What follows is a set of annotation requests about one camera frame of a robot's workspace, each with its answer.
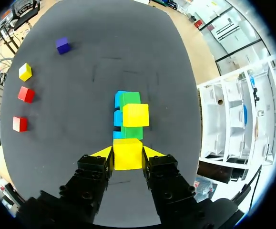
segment wooden floor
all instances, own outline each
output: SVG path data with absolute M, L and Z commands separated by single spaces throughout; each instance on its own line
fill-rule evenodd
M 30 20 L 31 25 L 34 25 L 37 22 L 37 20 L 46 11 L 57 2 L 59 1 L 58 0 L 41 1 L 41 10 L 36 17 Z M 218 77 L 219 72 L 207 43 L 203 39 L 203 36 L 200 33 L 200 31 L 194 26 L 193 23 L 191 23 L 188 20 L 188 17 L 186 17 L 185 15 L 182 15 L 181 13 L 171 8 L 164 7 L 155 2 L 150 2 L 149 5 L 155 6 L 156 8 L 165 11 L 174 22 L 176 28 L 179 31 L 180 36 L 182 37 L 184 46 L 187 50 L 187 53 L 191 62 L 191 66 L 193 69 L 194 77 L 196 80 L 196 84 L 200 84 Z M 29 29 L 28 25 L 25 24 L 16 31 L 15 35 L 19 40 L 21 40 L 22 37 L 25 37 L 28 29 Z M 15 38 L 15 42 L 18 44 L 19 44 L 19 40 Z M 14 56 L 13 53 L 6 47 L 6 45 L 0 46 L 0 52 L 4 58 Z M 5 161 L 4 161 L 3 150 L 1 146 L 0 146 L 0 175 L 3 178 L 5 178 L 7 181 L 11 181 L 7 171 Z

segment yellow cube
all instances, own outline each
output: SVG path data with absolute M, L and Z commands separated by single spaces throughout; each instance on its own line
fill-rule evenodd
M 148 104 L 127 104 L 123 107 L 123 126 L 149 126 Z
M 142 142 L 136 138 L 114 139 L 114 169 L 130 170 L 142 168 Z
M 25 63 L 20 69 L 19 69 L 19 78 L 22 81 L 27 81 L 32 76 L 32 68 L 29 66 L 29 64 Z

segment blue cube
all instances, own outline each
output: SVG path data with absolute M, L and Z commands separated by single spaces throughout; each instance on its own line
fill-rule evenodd
M 113 139 L 123 139 L 121 132 L 115 131 L 115 130 L 113 131 L 112 138 Z
M 64 54 L 70 50 L 70 45 L 68 42 L 68 38 L 64 37 L 56 41 L 56 48 L 58 53 Z
M 127 91 L 117 91 L 114 97 L 114 108 L 120 107 L 120 95 L 126 93 Z
M 120 110 L 117 110 L 113 113 L 113 125 L 122 126 L 123 114 Z

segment black mat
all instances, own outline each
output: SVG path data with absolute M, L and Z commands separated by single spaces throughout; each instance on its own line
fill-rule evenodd
M 55 40 L 72 50 L 58 55 Z M 33 76 L 18 78 L 29 63 Z M 17 99 L 35 90 L 32 104 Z M 163 11 L 132 0 L 64 0 L 35 24 L 19 48 L 6 81 L 1 140 L 14 185 L 24 198 L 39 190 L 58 196 L 76 162 L 112 145 L 114 94 L 141 93 L 151 126 L 143 144 L 172 154 L 193 184 L 201 129 L 197 91 L 181 37 Z M 12 129 L 13 116 L 29 131 Z M 139 227 L 160 223 L 142 170 L 114 171 L 95 224 Z

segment white cabinet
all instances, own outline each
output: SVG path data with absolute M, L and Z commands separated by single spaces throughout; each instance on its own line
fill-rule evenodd
M 203 117 L 201 161 L 249 169 L 254 161 L 259 164 L 268 155 L 274 139 L 273 131 L 269 130 L 276 128 L 276 124 L 268 119 L 275 120 L 276 110 L 269 109 L 266 104 L 269 104 L 269 97 L 276 95 L 268 94 L 273 93 L 274 90 L 268 90 L 268 87 L 274 87 L 274 82 L 266 87 L 264 83 L 273 74 L 272 61 L 275 59 L 275 56 L 269 56 L 197 86 Z M 259 107 L 266 110 L 258 120 Z

